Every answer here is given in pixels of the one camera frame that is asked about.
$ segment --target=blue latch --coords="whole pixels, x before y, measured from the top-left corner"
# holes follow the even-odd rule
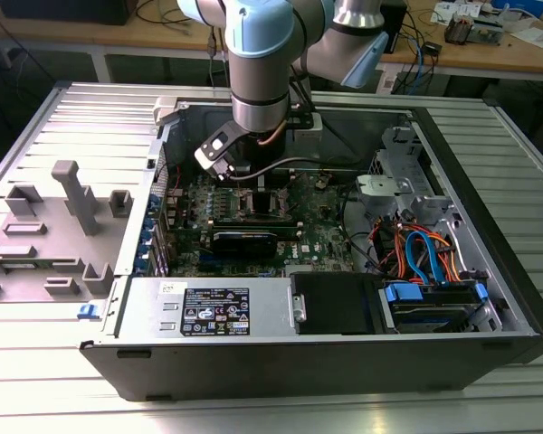
[[[489,299],[489,293],[487,288],[482,283],[475,284],[474,288],[477,290],[477,294],[481,301],[487,301]]]
[[[82,305],[76,317],[79,319],[99,319],[99,309],[91,304]]]
[[[151,238],[153,238],[153,235],[149,231],[141,231],[140,238],[145,241],[149,241]]]
[[[386,299],[389,303],[397,300],[406,301],[423,299],[423,293],[421,292],[420,287],[415,283],[391,283],[385,288],[385,292]]]
[[[151,229],[153,226],[155,226],[155,222],[153,222],[153,219],[149,219],[148,217],[145,217],[145,219],[143,219],[143,229]]]
[[[156,209],[161,204],[161,200],[158,198],[156,194],[150,194],[148,196],[148,204],[147,209]]]
[[[149,245],[148,244],[139,244],[137,246],[137,254],[138,255],[144,255],[145,253],[147,253],[149,250]]]
[[[146,269],[147,260],[142,258],[135,258],[135,263],[133,264],[136,269]]]

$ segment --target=black bracket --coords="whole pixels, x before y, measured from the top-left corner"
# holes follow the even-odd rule
[[[238,140],[246,137],[249,131],[230,120],[217,129],[197,150],[195,159],[206,172],[224,180],[234,170],[233,158],[227,150]]]

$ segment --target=blue cable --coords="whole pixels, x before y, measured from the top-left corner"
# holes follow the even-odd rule
[[[416,48],[416,52],[418,53],[418,71],[416,72],[416,78],[414,79],[413,87],[410,88],[407,95],[412,95],[416,88],[418,87],[418,82],[420,81],[422,74],[423,74],[423,67],[424,67],[424,58],[423,58],[423,51],[421,50],[420,46],[418,45],[418,42],[415,38],[408,36],[406,39],[408,41],[412,42],[414,47]]]
[[[419,269],[414,263],[412,239],[416,236],[422,237],[422,239],[424,240],[424,244],[426,245],[426,249],[428,250],[428,259],[431,262],[431,270],[433,271],[434,280],[436,280],[438,283],[444,282],[443,269],[439,267],[438,262],[436,261],[434,243],[430,239],[430,237],[422,231],[411,232],[406,237],[406,260],[408,261],[408,265],[411,269],[413,269],[414,273],[416,273],[418,277],[423,280],[423,283],[425,285],[428,285],[428,277],[426,277],[423,271]]]

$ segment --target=side panel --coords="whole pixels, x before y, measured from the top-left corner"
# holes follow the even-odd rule
[[[460,390],[533,345],[530,338],[394,343],[89,347],[129,401]]]

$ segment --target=sticker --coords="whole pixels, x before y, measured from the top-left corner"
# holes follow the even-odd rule
[[[161,282],[159,294],[176,294],[187,289],[187,282]]]
[[[181,335],[248,335],[249,301],[248,288],[186,288]]]

